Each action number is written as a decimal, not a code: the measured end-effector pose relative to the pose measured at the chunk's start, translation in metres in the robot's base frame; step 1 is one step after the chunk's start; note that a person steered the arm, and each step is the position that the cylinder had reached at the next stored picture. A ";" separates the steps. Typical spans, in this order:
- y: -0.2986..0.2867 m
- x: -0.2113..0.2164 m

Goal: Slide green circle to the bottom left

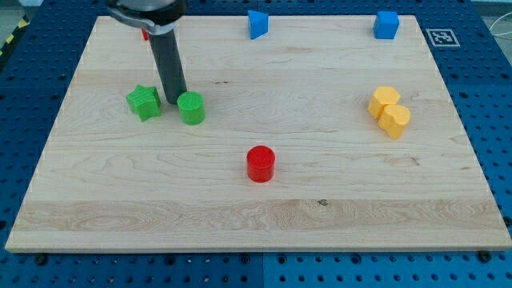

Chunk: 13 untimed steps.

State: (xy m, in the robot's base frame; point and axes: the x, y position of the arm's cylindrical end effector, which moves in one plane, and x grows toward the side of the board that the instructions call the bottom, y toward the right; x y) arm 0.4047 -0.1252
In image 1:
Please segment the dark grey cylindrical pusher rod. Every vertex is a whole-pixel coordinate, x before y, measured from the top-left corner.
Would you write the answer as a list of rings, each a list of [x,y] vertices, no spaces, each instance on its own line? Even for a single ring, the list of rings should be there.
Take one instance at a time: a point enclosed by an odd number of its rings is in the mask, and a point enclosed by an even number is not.
[[[166,100],[176,105],[187,86],[174,29],[166,34],[151,34],[149,40]]]

